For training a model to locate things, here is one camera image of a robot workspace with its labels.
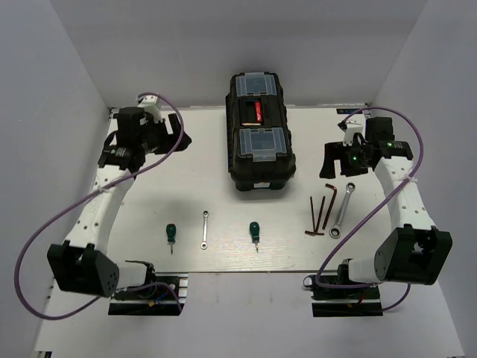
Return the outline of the green stubby screwdriver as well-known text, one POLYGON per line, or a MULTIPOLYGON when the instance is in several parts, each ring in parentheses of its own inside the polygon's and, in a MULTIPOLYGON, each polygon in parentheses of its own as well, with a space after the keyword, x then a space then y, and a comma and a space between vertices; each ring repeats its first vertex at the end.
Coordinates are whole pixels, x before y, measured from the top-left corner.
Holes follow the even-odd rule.
POLYGON ((170 246, 170 252, 171 254, 174 253, 174 244, 176 242, 176 233, 177 233, 177 228, 175 224, 167 224, 165 228, 166 236, 167 236, 167 242, 170 246))
POLYGON ((251 222, 249 225, 249 231, 252 239, 252 243, 256 247, 256 251, 259 251, 259 234, 260 234, 260 226, 258 222, 251 222))

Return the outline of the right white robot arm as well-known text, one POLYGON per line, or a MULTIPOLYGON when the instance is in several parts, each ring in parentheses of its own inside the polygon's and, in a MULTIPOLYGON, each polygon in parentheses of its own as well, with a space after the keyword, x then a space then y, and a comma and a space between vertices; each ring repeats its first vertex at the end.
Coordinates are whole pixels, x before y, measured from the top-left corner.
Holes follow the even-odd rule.
POLYGON ((391 220, 391 232, 366 259, 346 259, 337 278, 328 283, 351 298, 364 287, 382 282, 432 285, 437 280, 452 247, 449 232, 438 230, 420 196, 410 145, 394 136, 390 117, 373 117, 361 125, 344 119, 340 142, 325 145, 320 177, 335 178, 335 162, 346 177, 372 170, 378 178, 391 220))

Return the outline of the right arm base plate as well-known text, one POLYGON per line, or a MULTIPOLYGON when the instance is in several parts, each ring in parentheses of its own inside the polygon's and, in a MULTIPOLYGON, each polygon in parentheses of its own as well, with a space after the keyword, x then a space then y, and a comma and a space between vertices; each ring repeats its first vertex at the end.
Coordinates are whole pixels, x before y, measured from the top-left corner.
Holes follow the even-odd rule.
POLYGON ((382 316, 382 303, 377 287, 362 289, 329 289, 316 284, 315 275, 303 279, 311 292, 314 318, 350 318, 382 316))

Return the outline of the small silver ratchet wrench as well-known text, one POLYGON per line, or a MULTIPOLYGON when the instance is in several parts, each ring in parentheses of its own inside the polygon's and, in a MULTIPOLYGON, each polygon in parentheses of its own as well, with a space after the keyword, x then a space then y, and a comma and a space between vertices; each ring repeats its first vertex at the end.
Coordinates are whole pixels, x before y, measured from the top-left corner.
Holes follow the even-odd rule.
POLYGON ((207 229, 208 229, 208 218, 209 218, 209 211, 203 211, 203 236, 202 236, 202 243, 200 244, 200 248, 202 250, 206 250, 207 245, 207 229))

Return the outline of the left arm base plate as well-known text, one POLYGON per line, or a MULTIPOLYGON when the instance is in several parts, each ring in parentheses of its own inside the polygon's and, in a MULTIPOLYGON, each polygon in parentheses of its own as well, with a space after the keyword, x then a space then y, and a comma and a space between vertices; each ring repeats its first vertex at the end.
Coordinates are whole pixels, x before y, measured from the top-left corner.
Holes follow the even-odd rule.
POLYGON ((186 303, 188 274, 156 273, 155 281, 169 286, 152 286, 141 291, 119 291, 110 299, 110 316, 179 316, 186 303))

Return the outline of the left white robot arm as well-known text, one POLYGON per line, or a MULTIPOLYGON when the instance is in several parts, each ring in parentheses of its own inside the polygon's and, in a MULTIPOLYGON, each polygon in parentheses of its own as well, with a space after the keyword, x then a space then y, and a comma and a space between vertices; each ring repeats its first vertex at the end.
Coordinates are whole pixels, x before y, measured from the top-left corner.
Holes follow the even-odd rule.
POLYGON ((104 140, 92 197, 62 244, 53 244, 48 263, 65 292, 111 297, 132 287, 140 297, 157 290, 154 266, 141 260, 115 263, 107 256, 110 232, 121 204, 149 154, 171 154, 192 142, 175 113, 162 117, 152 107, 123 107, 117 128, 104 140))

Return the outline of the large silver ratchet wrench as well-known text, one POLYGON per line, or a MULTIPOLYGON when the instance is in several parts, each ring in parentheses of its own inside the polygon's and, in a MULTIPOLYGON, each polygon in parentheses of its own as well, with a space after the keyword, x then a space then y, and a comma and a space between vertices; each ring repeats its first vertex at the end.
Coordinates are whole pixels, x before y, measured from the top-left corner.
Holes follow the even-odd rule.
POLYGON ((352 193, 354 192, 355 188, 356 188, 356 185, 353 182, 349 182, 346 185, 344 198, 343 198, 343 201, 341 203, 340 209, 338 211, 338 215, 336 217, 335 223, 329 230, 329 235, 333 239, 339 239, 340 236, 341 236, 342 221, 344 220, 344 216, 345 216, 346 211, 347 211, 347 206, 350 202, 350 197, 351 197, 352 193))

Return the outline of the black plastic toolbox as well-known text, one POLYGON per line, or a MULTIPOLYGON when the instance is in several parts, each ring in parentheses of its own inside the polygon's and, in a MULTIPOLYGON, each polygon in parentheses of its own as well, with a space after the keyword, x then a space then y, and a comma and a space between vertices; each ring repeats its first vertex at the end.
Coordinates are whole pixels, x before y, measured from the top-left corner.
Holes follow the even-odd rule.
POLYGON ((296 172, 296 156, 278 75, 232 76, 225 104, 227 170, 236 189, 283 189, 296 172))

